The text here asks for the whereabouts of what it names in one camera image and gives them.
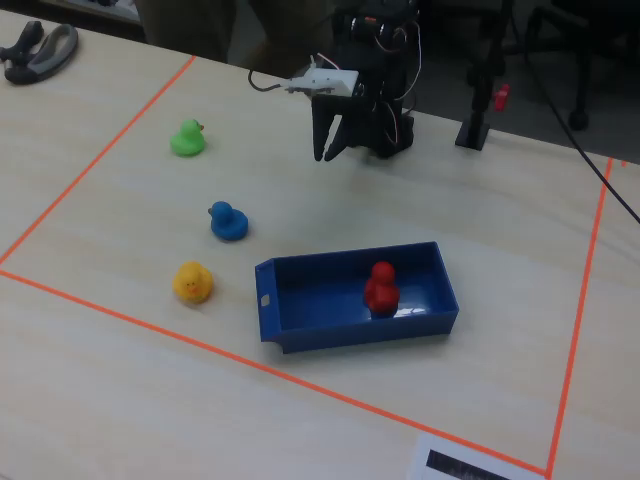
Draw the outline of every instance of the orange tape line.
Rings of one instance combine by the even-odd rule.
[[[131,317],[129,315],[125,315],[123,313],[116,312],[109,308],[101,307],[100,305],[96,305],[95,303],[89,302],[87,300],[83,300],[78,297],[74,297],[73,295],[69,295],[68,293],[62,292],[60,290],[56,290],[55,288],[48,287],[38,282],[34,282],[33,280],[29,280],[24,277],[20,277],[13,273],[6,272],[4,270],[0,270],[0,275],[6,278],[10,278],[12,280],[16,280],[25,285],[29,285],[31,287],[37,288],[38,290],[45,291],[52,295],[56,295],[60,298],[64,298],[65,300],[69,300],[71,302],[77,303],[79,305],[83,305],[85,307],[91,308],[98,312],[104,313],[106,315],[110,315],[112,317],[118,318],[120,320],[124,320],[125,322],[133,323],[134,325],[138,325],[139,327],[146,328],[147,330],[151,330],[152,332],[159,333],[161,335],[166,335],[167,337],[171,337],[175,340],[179,340],[184,343],[188,343],[189,345],[193,345],[194,347],[201,348],[203,350],[207,350],[209,352],[215,353],[222,357],[228,358],[229,360],[233,360],[235,362],[241,363],[251,368],[255,368],[256,370],[260,370],[262,372],[274,375],[276,377],[281,378],[282,380],[286,380],[291,383],[295,383],[303,388],[307,388],[309,390],[313,390],[314,392],[321,393],[328,397],[334,398],[336,400],[340,400],[342,402],[348,403],[357,408],[361,408],[368,412],[374,413],[376,415],[380,415],[382,417],[388,418],[390,420],[394,420],[396,422],[402,423],[404,425],[408,425],[417,430],[422,430],[423,432],[427,432],[433,435],[437,435],[438,437],[444,438],[446,440],[450,440],[452,442],[458,443],[465,447],[471,448],[481,453],[485,453],[487,455],[491,455],[492,457],[498,458],[505,462],[516,465],[525,470],[529,470],[531,472],[537,473],[539,475],[543,475],[545,470],[540,467],[535,467],[533,465],[529,465],[517,458],[510,457],[504,453],[497,452],[487,447],[483,447],[482,445],[478,445],[477,443],[470,442],[463,438],[457,437],[450,433],[443,432],[441,430],[437,430],[435,428],[429,427],[422,423],[410,420],[408,418],[402,417],[400,415],[396,415],[395,413],[388,412],[387,410],[383,410],[378,407],[374,407],[373,405],[369,405],[368,403],[361,402],[360,400],[356,400],[351,397],[347,397],[346,395],[342,395],[341,393],[334,392],[333,390],[329,390],[328,388],[321,387],[319,385],[315,385],[311,382],[307,382],[306,380],[302,380],[301,378],[294,377],[288,373],[277,370],[273,367],[269,367],[268,365],[263,365],[261,363],[255,362],[253,360],[249,360],[248,358],[241,357],[235,353],[228,352],[218,347],[214,347],[213,345],[209,345],[207,343],[201,342],[200,340],[196,340],[195,338],[187,337],[177,332],[173,332],[171,330],[167,330],[166,328],[159,327],[157,325],[153,325],[151,323],[139,320],[137,318]]]
[[[147,112],[147,110],[149,110],[149,108],[151,108],[151,106],[158,100],[158,98],[160,98],[164,94],[164,92],[166,92],[167,89],[171,85],[173,85],[176,80],[178,80],[178,78],[182,76],[182,74],[191,66],[195,58],[195,56],[192,56],[187,61],[187,63],[185,63],[182,68],[180,68],[180,70],[178,70],[178,72],[173,77],[171,77],[171,79],[151,98],[151,100],[147,102],[142,110],[140,110],[136,114],[136,116],[133,117],[122,130],[120,130],[115,138],[111,140],[109,144],[104,147],[104,149],[102,149],[98,156],[94,158],[89,165],[87,165],[87,167],[80,173],[80,175],[78,175],[75,180],[71,182],[71,184],[67,188],[64,189],[60,196],[58,196],[58,198],[56,198],[54,202],[49,205],[49,207],[44,212],[42,212],[42,214],[36,219],[36,221],[33,222],[22,235],[20,235],[20,238],[18,238],[18,240],[16,240],[15,243],[11,245],[11,247],[9,247],[9,250],[7,250],[4,255],[2,255],[2,257],[0,257],[0,265],[2,265],[5,260],[9,258],[9,256],[11,256],[13,252],[16,251],[16,249],[27,239],[29,235],[31,235],[31,233],[38,227],[38,225],[40,225],[42,221],[47,218],[47,216],[53,211],[53,209],[56,208],[67,195],[69,195],[71,190],[73,190],[76,185],[80,183],[80,180],[82,180],[85,175],[87,175],[87,173],[89,173],[89,171],[96,166],[96,164],[102,159],[102,157],[104,157],[107,152],[111,150],[116,143],[118,143],[118,140],[120,140],[122,136],[127,133],[127,131],[133,126],[133,124],[136,123],[140,119],[140,117],[142,117]]]
[[[609,158],[607,162],[607,170],[604,177],[609,180],[611,170],[613,169],[613,158]],[[564,422],[564,414],[567,410],[567,400],[569,399],[569,389],[571,387],[571,376],[573,375],[573,365],[576,360],[576,352],[578,350],[578,340],[580,339],[580,328],[582,327],[582,316],[584,314],[584,305],[587,300],[587,292],[589,290],[589,279],[591,277],[591,267],[593,265],[593,255],[596,252],[596,244],[598,243],[598,231],[600,230],[600,220],[602,219],[602,211],[604,210],[604,202],[607,198],[607,187],[602,184],[600,188],[600,199],[598,200],[598,208],[596,216],[593,219],[593,228],[591,229],[591,241],[589,242],[589,250],[587,251],[587,261],[584,265],[584,273],[582,275],[582,287],[580,287],[580,298],[578,299],[578,309],[576,311],[576,321],[573,325],[573,336],[571,337],[571,348],[569,349],[569,358],[567,359],[567,369],[564,374],[564,383],[562,385],[562,394],[560,395],[560,405],[558,406],[558,415],[556,416],[556,424],[553,429],[553,438],[551,440],[551,448],[549,450],[549,460],[547,461],[547,469],[545,478],[551,479],[553,467],[558,454],[558,443],[560,441],[560,433]]]

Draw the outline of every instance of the blue plastic tray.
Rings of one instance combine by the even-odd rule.
[[[371,317],[364,286],[376,262],[396,270],[400,303]],[[256,267],[260,339],[283,353],[451,332],[458,303],[435,242],[274,258]]]

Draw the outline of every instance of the white paper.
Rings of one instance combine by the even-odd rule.
[[[432,451],[432,460],[438,463],[440,470],[444,470],[444,472],[427,465],[429,454]],[[445,457],[454,460],[449,462]],[[449,463],[450,466],[443,467],[444,464]],[[473,467],[483,470],[484,473],[474,471]],[[500,477],[507,480],[544,480],[541,475],[490,455],[435,435],[423,433],[418,439],[413,462],[406,478],[407,480],[493,480]]]

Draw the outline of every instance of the gray tool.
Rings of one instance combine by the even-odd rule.
[[[30,53],[42,38],[40,22],[29,22],[18,42],[11,48],[0,48],[0,60],[5,61],[4,76],[16,85],[40,82],[56,74],[73,57],[78,48],[78,31],[71,25],[56,27],[44,39],[40,50]],[[64,43],[58,48],[58,42]]]

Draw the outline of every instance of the chair wheel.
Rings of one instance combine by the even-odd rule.
[[[578,132],[586,130],[589,126],[589,115],[587,115],[587,112],[574,110],[569,114],[569,126],[571,127],[571,130],[576,130]]]

